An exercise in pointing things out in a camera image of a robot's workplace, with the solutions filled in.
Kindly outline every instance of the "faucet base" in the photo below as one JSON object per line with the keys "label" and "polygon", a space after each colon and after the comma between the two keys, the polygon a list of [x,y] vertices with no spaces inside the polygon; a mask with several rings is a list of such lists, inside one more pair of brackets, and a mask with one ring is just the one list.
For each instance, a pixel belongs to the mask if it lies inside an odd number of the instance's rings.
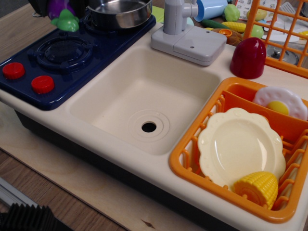
{"label": "faucet base", "polygon": [[178,35],[168,35],[161,27],[151,36],[152,48],[202,66],[211,65],[226,42],[226,36],[192,25]]}

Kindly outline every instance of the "dish rack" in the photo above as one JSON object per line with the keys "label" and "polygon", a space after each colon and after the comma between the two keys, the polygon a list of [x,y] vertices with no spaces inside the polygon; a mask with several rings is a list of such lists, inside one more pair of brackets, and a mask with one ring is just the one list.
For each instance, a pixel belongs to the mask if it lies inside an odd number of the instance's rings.
{"label": "dish rack", "polygon": [[[284,223],[295,213],[308,172],[308,122],[253,103],[255,93],[262,87],[265,86],[238,77],[231,77],[222,81],[171,153],[169,165],[179,177],[247,212],[268,222]],[[207,121],[213,114],[226,112],[234,107],[240,107],[249,113],[265,116],[271,128],[282,139],[286,170],[279,180],[278,196],[272,210],[235,194],[228,190],[227,186],[216,185],[200,170],[198,135],[206,128]]]}
{"label": "dish rack", "polygon": [[[268,45],[271,45],[271,46],[274,46],[274,47],[277,47],[277,48],[281,48],[282,51],[281,51],[281,55],[280,55],[279,59],[275,59],[275,58],[272,58],[272,57],[266,57],[265,64],[268,65],[268,66],[272,66],[272,67],[278,68],[280,70],[301,76],[301,77],[308,78],[308,58],[307,58],[308,57],[308,42],[307,42],[308,36],[300,34],[300,33],[296,33],[294,31],[294,27],[296,25],[297,19],[308,21],[308,18],[303,17],[300,14],[300,11],[303,7],[303,3],[308,2],[308,0],[297,0],[298,7],[297,7],[295,14],[283,12],[283,11],[280,10],[280,6],[283,4],[282,0],[277,0],[276,8],[265,7],[263,5],[260,5],[260,2],[261,2],[260,0],[253,0],[253,2],[252,2],[251,9],[250,9],[250,15],[253,15],[253,17],[250,16],[248,21],[247,21],[244,39],[251,37],[252,28],[253,28],[254,25],[259,25],[259,26],[263,26],[263,27],[268,28],[269,29],[268,34],[267,34],[268,36],[267,36],[266,40],[263,40],[266,47]],[[272,18],[270,25],[255,21],[258,9],[262,9],[262,10],[273,13],[273,18]],[[286,30],[286,29],[282,29],[282,28],[274,26],[278,15],[284,15],[284,16],[293,18],[293,22],[291,24],[290,30]],[[272,31],[274,31],[274,30],[283,32],[284,34],[288,35],[285,43],[275,43],[275,42],[269,41],[269,37],[270,37]],[[297,36],[300,39],[303,39],[302,41],[306,40],[306,42],[300,47],[295,47],[294,44],[289,42],[291,36]],[[294,52],[299,57],[299,61],[296,65],[283,61],[283,58],[286,54],[286,51]]]}

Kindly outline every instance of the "sink basin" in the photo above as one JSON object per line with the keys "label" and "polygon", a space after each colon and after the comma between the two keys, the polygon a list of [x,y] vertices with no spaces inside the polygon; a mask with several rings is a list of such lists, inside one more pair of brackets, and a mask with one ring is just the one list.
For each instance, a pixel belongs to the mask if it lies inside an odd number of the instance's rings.
{"label": "sink basin", "polygon": [[220,83],[148,47],[130,49],[96,79],[71,114],[153,155],[171,151]]}

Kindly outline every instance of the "black base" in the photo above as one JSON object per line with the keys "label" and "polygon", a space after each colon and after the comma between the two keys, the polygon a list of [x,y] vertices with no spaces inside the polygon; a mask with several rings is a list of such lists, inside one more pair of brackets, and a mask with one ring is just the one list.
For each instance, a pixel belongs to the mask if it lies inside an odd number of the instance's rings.
{"label": "black base", "polygon": [[129,187],[147,195],[151,199],[172,209],[176,213],[191,220],[207,231],[235,231],[236,229],[213,216],[201,211],[200,209],[186,203],[185,201],[157,188],[149,182],[131,174],[130,172],[120,168],[119,166],[101,158],[100,156],[90,152],[71,140],[59,135],[40,123],[16,111],[22,125],[40,136],[41,138],[55,144],[56,146],[66,150],[70,154],[77,156],[83,161],[95,166],[100,171],[110,175],[116,180],[128,185]]}

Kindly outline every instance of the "navy blue stovetop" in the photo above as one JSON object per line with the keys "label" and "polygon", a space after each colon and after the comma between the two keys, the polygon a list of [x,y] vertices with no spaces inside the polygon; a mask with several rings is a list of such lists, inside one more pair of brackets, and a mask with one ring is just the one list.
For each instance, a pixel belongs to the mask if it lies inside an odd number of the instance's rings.
{"label": "navy blue stovetop", "polygon": [[[142,25],[121,31],[97,30],[90,15],[80,20],[79,31],[54,30],[0,64],[20,63],[25,74],[8,79],[0,72],[0,89],[41,109],[52,110],[98,75],[156,23],[152,15]],[[35,93],[33,79],[50,76],[54,88],[48,93]]]}

